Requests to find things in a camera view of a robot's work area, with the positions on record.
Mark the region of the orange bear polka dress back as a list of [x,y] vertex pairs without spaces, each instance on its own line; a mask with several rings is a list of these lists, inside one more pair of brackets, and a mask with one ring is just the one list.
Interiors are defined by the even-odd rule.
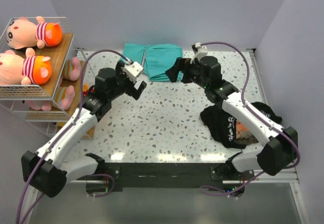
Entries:
[[90,89],[88,89],[88,90],[86,90],[86,91],[83,91],[83,96],[85,97],[85,96],[87,96],[88,94],[91,94],[91,93],[94,93],[94,89],[93,88],[90,88]]

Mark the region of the orange bear polka dress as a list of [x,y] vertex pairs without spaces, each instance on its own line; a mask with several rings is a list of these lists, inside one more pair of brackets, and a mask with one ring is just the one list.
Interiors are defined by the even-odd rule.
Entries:
[[85,83],[84,85],[83,85],[83,92],[86,92],[86,91],[88,91],[89,90],[89,85],[87,84],[87,83]]
[[83,96],[85,97],[85,96],[87,96],[88,94],[91,94],[91,93],[94,93],[94,89],[93,88],[90,88],[90,89],[88,89],[88,90],[86,90],[86,91],[83,91]]

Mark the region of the pink pig striped shirt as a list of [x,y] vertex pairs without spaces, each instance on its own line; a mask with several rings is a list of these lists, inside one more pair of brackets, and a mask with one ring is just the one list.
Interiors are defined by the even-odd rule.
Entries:
[[62,78],[70,81],[76,81],[80,76],[80,61],[77,57],[73,57],[66,61],[62,71]]

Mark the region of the pink pig toy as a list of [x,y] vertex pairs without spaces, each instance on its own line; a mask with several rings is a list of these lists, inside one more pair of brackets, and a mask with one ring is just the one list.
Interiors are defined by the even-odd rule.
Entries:
[[50,100],[26,100],[25,103],[36,111],[51,111],[57,108],[67,110],[70,108],[75,97],[75,90],[72,85],[59,87]]

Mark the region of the face-up doll orange hat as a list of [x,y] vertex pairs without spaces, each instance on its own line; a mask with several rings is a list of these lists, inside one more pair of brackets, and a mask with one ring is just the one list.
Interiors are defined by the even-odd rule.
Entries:
[[1,85],[42,85],[52,76],[50,57],[37,56],[27,48],[23,58],[13,50],[1,53]]

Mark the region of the black-haired doll orange pants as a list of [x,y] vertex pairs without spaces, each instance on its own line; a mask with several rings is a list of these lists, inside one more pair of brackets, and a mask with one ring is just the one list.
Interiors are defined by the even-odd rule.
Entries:
[[6,31],[7,45],[15,50],[57,46],[63,37],[59,23],[47,22],[42,16],[36,20],[36,24],[26,17],[11,21]]

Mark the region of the orange bear polka dress front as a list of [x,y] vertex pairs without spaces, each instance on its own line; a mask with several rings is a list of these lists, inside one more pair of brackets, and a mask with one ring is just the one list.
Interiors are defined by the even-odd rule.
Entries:
[[88,91],[89,90],[89,85],[87,84],[87,83],[85,83],[84,85],[83,85],[83,92],[86,92],[86,91]]

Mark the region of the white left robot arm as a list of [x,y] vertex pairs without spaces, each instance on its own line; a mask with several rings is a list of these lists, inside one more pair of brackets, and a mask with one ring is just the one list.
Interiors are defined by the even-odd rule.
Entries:
[[140,98],[147,84],[141,82],[138,88],[135,84],[143,70],[138,62],[123,61],[118,61],[114,69],[100,69],[94,85],[67,123],[36,152],[23,154],[21,164],[26,184],[53,198],[72,180],[88,175],[94,180],[101,179],[105,174],[104,160],[95,154],[87,154],[76,166],[67,168],[63,167],[63,161],[73,145],[111,109],[113,100],[123,94],[135,100]]

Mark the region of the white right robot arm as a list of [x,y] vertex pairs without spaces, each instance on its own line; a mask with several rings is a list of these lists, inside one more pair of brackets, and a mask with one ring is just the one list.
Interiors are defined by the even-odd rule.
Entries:
[[282,169],[293,168],[299,163],[297,131],[292,127],[282,127],[249,103],[232,83],[222,78],[217,58],[177,58],[166,75],[171,82],[176,82],[179,73],[183,74],[182,83],[193,82],[203,88],[211,103],[242,123],[262,146],[260,151],[232,156],[225,168],[229,179],[237,180],[244,171],[255,169],[274,176]]

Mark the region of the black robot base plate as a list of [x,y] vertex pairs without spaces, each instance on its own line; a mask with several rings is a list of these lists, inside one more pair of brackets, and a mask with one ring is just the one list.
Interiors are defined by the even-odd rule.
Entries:
[[236,172],[225,163],[118,163],[101,162],[89,181],[87,191],[103,192],[104,187],[122,191],[124,188],[188,188],[216,187],[232,190],[254,177],[252,170]]

